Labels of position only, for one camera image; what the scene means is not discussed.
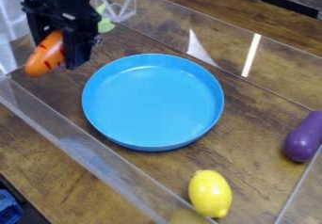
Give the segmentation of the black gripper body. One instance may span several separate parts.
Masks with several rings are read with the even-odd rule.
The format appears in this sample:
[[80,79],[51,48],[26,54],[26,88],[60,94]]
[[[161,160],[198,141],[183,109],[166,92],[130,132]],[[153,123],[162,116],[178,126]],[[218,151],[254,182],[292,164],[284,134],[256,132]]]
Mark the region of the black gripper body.
[[66,28],[94,28],[98,36],[98,22],[102,17],[91,6],[91,0],[23,0],[23,11],[54,16],[54,30]]

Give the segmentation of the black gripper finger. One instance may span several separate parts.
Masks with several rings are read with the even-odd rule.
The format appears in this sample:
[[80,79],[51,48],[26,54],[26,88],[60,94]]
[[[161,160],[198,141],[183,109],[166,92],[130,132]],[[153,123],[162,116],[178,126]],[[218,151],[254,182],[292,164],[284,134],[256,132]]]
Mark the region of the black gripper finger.
[[75,70],[90,61],[95,39],[97,30],[94,28],[66,28],[63,30],[63,50],[68,70]]
[[28,13],[28,25],[35,44],[39,44],[54,31],[54,16],[51,14]]

